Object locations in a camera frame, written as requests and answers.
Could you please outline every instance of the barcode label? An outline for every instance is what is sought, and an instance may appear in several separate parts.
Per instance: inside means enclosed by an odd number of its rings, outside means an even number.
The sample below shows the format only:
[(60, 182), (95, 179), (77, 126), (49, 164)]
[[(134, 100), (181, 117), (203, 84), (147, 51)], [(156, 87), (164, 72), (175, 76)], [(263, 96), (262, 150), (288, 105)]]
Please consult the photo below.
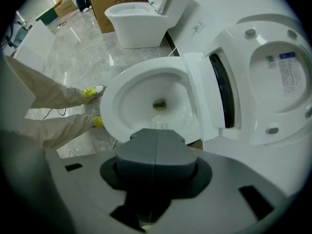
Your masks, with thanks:
[(265, 58), (267, 59), (269, 69), (276, 67), (276, 62), (275, 62), (274, 56), (267, 56)]

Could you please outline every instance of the label sticker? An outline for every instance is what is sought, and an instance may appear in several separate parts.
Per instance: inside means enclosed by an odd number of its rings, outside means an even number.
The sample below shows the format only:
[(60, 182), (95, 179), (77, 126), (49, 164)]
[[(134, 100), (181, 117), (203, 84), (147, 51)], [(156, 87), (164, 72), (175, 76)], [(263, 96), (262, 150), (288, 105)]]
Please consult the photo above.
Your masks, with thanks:
[(269, 69), (276, 67), (276, 62), (275, 62), (274, 56), (266, 56), (265, 59), (267, 60)]
[(302, 92), (302, 78), (295, 52), (280, 54), (279, 59), (284, 95), (291, 96)]

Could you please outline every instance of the toilet drain hole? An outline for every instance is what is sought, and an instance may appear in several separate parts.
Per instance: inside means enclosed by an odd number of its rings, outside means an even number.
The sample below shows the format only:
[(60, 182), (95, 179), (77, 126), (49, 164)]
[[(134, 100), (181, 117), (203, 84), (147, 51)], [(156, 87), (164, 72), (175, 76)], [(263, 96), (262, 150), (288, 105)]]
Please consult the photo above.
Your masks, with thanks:
[(153, 102), (153, 108), (157, 111), (161, 111), (167, 108), (167, 102), (164, 99), (158, 99)]

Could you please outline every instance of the toilet tank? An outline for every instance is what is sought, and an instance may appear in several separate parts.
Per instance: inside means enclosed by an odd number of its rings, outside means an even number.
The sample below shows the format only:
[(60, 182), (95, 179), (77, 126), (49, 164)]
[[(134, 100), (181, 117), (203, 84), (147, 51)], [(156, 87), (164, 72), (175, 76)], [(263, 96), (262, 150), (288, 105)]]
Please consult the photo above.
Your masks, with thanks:
[(167, 0), (163, 15), (168, 17), (169, 26), (174, 27), (190, 0)]

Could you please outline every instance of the toilet bowl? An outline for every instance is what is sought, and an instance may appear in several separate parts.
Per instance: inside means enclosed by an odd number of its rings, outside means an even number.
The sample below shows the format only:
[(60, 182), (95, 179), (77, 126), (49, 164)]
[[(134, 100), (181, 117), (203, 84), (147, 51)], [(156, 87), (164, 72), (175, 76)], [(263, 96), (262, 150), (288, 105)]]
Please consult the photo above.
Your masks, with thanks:
[(118, 75), (102, 97), (101, 117), (120, 142), (142, 128), (175, 130), (186, 144), (217, 136), (251, 145), (297, 139), (312, 119), (311, 67), (312, 50), (295, 30), (241, 23), (203, 53), (147, 60)]
[(159, 47), (167, 29), (174, 27), (189, 0), (149, 0), (121, 3), (108, 8), (105, 16), (123, 48)]

